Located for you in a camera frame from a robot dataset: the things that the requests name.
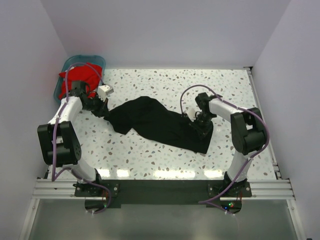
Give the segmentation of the black t shirt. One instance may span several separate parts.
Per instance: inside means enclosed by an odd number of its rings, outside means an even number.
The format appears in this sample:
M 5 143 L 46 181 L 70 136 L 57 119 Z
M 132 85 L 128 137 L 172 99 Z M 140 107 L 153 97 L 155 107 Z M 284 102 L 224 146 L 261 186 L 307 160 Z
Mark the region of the black t shirt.
M 209 126 L 208 135 L 200 138 L 190 126 L 190 119 L 165 108 L 158 100 L 141 96 L 112 109 L 104 120 L 113 130 L 127 134 L 134 129 L 140 136 L 165 145 L 206 154 L 213 133 Z

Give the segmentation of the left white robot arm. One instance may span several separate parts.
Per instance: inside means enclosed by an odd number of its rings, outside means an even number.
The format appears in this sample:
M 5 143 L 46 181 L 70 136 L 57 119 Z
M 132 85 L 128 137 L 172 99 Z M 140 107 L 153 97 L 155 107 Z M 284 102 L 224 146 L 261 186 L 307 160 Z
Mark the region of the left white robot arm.
M 98 118 L 107 117 L 108 95 L 114 90 L 103 83 L 90 96 L 87 87 L 83 81 L 72 82 L 55 116 L 47 124 L 39 125 L 37 134 L 43 160 L 52 167 L 51 181 L 56 181 L 63 172 L 68 171 L 77 179 L 74 185 L 77 190 L 102 196 L 107 195 L 108 190 L 101 182 L 98 171 L 84 160 L 73 121 L 82 110 Z

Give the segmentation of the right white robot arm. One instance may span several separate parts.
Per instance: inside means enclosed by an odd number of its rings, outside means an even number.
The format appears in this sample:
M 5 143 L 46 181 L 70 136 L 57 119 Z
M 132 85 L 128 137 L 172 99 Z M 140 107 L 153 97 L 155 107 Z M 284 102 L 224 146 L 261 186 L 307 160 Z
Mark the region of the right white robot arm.
M 248 180 L 248 171 L 253 158 L 264 151 L 270 141 L 270 134 L 258 108 L 237 107 L 221 98 L 220 95 L 200 93 L 195 98 L 199 113 L 188 117 L 190 126 L 200 138 L 205 138 L 213 130 L 212 119 L 219 116 L 231 126 L 231 140 L 235 149 L 229 169 L 225 172 L 219 194 L 213 201 L 224 194 L 235 196 L 243 189 Z

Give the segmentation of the red t shirt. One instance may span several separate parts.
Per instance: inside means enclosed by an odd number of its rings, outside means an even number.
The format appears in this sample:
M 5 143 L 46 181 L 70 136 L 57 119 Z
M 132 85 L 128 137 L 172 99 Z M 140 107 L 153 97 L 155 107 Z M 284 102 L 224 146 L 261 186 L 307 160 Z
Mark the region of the red t shirt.
M 102 67 L 87 62 L 87 65 L 72 67 L 68 72 L 68 90 L 72 88 L 72 82 L 82 81 L 86 83 L 86 91 L 90 92 L 88 98 L 93 98 L 102 77 Z

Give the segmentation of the teal plastic basket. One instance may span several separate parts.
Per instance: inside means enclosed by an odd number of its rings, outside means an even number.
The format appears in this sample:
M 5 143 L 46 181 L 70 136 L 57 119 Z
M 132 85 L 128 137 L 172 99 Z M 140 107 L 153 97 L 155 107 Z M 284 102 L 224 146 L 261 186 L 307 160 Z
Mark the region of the teal plastic basket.
M 67 59 L 62 67 L 62 72 L 65 72 L 70 65 L 75 63 L 91 63 L 101 67 L 101 77 L 104 77 L 104 71 L 106 67 L 106 61 L 102 56 L 99 55 L 74 55 Z M 62 92 L 62 84 L 64 82 L 63 77 L 58 77 L 54 92 L 53 92 L 53 99 L 60 105 L 61 100 L 59 98 Z

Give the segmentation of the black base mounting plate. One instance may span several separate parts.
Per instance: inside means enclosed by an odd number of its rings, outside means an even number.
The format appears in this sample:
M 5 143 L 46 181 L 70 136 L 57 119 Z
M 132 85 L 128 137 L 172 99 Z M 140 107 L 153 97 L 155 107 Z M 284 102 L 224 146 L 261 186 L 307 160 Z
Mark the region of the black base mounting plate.
M 196 205 L 215 197 L 224 180 L 101 180 L 101 186 L 75 183 L 74 196 L 85 198 L 87 210 L 123 205 Z

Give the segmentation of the aluminium frame rail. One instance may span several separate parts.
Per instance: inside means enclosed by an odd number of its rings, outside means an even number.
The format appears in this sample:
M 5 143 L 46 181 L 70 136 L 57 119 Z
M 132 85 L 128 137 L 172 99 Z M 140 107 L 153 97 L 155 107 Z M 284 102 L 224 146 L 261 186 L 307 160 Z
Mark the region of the aluminium frame rail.
M 273 167 L 273 172 L 275 174 L 275 179 L 256 179 L 249 180 L 246 182 L 245 187 L 239 192 L 230 191 L 229 193 L 224 194 L 214 200 L 207 202 L 208 205 L 212 207 L 218 207 L 218 202 L 224 202 L 221 206 L 224 214 L 228 215 L 231 213 L 231 208 L 227 206 L 227 203 L 237 202 L 238 204 L 241 201 L 285 201 L 289 218 L 292 222 L 292 227 L 294 230 L 294 236 L 299 240 L 303 240 L 306 237 L 302 223 L 296 210 L 296 197 L 293 191 L 291 181 L 289 179 L 283 179 L 279 170 L 278 163 L 273 156 L 271 158 L 271 163 Z M 102 180 L 130 180 L 125 179 L 125 177 L 120 176 L 117 179 L 111 179 L 106 177 Z M 164 177 L 159 176 L 155 179 L 146 179 L 146 180 L 195 180 L 190 177 L 184 177 L 176 175 L 175 177 Z M 217 177 L 209 178 L 205 180 L 223 180 Z M 37 178 L 35 182 L 35 187 L 33 188 L 30 206 L 27 211 L 27 215 L 21 230 L 20 239 L 28 240 L 32 235 L 32 229 L 35 224 L 35 219 L 37 212 L 39 211 L 39 205 L 41 200 L 83 200 L 85 205 L 84 197 L 75 196 L 75 187 L 73 184 L 77 183 L 77 179 L 60 179 L 56 181 L 51 181 L 48 176 L 44 178 Z M 96 214 L 98 211 L 105 210 L 103 209 L 85 209 L 91 215 Z

